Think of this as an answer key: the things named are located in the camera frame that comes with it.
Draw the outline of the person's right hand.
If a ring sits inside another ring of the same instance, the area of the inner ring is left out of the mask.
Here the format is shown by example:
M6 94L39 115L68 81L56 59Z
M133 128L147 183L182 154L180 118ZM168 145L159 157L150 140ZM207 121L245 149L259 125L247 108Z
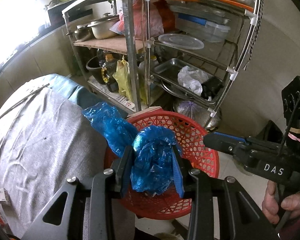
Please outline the person's right hand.
M262 202L262 212L271 224L277 224L280 220L279 204L275 200L275 191L277 184L273 181L268 181L264 200ZM294 219L300 215L300 192L286 197L282 203L281 208L285 211L290 211L290 219Z

